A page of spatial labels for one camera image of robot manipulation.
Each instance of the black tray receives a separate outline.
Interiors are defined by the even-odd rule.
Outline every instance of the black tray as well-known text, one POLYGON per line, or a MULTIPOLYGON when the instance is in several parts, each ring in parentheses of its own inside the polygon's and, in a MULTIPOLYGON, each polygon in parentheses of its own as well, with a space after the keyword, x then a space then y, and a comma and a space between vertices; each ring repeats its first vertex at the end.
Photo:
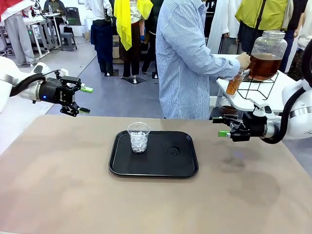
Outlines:
POLYGON ((119 176, 189 178, 198 171, 192 138, 183 132, 151 131, 147 149, 136 154, 127 131, 117 134, 109 161, 119 176))

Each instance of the red garment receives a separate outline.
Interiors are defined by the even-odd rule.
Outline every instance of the red garment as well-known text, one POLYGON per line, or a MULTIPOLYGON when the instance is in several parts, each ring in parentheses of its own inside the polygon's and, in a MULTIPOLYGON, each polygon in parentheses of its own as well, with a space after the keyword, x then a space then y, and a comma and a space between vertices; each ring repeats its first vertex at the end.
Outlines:
POLYGON ((21 2, 22 0, 0 0, 0 21, 1 15, 11 6, 21 2))

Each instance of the blue and white striped shirt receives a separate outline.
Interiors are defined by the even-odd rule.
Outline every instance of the blue and white striped shirt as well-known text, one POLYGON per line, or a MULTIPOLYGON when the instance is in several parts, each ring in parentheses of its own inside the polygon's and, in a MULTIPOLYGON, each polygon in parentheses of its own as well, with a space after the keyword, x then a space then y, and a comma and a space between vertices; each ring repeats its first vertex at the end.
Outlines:
POLYGON ((239 61, 217 58, 205 45, 201 0, 164 0, 156 35, 159 100, 166 118, 209 119, 209 79, 231 79, 239 61))

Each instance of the brown table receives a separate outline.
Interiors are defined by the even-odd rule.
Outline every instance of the brown table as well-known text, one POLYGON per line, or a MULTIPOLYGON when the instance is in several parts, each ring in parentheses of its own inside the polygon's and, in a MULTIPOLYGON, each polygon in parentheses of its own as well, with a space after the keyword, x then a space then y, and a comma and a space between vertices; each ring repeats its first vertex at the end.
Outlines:
POLYGON ((225 125, 140 119, 187 132, 191 179, 120 178, 115 135, 137 118, 42 116, 0 157, 0 231, 22 234, 311 234, 312 181, 281 143, 233 143, 225 125))

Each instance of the clear plastic cup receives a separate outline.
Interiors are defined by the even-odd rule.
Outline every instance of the clear plastic cup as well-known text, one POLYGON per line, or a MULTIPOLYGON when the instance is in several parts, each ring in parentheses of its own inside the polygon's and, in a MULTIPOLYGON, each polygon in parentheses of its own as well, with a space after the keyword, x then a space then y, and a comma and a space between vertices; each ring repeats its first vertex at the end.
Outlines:
POLYGON ((135 153, 143 153, 147 147, 148 134, 151 129, 146 123, 137 122, 129 125, 131 148, 135 153))

